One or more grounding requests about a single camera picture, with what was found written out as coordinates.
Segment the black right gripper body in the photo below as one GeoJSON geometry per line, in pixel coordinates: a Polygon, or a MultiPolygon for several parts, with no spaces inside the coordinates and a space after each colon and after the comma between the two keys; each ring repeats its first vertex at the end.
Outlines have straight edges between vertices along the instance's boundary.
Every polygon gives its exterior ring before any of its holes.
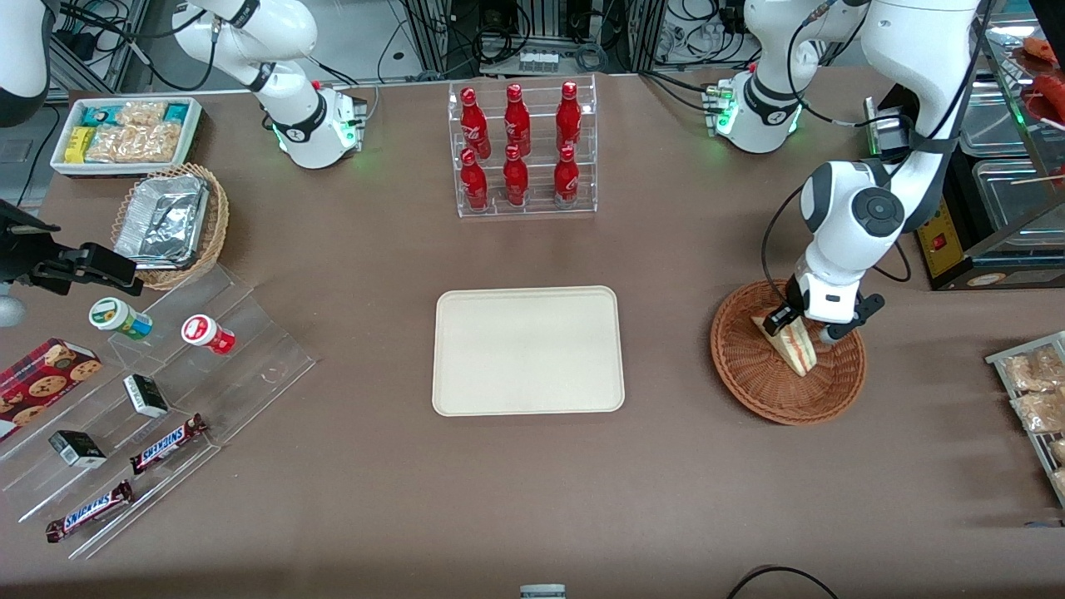
{"type": "Polygon", "coordinates": [[[27,287],[60,288],[61,281],[35,275],[43,261],[58,257],[52,234],[61,230],[1,200],[1,281],[27,287]]]}

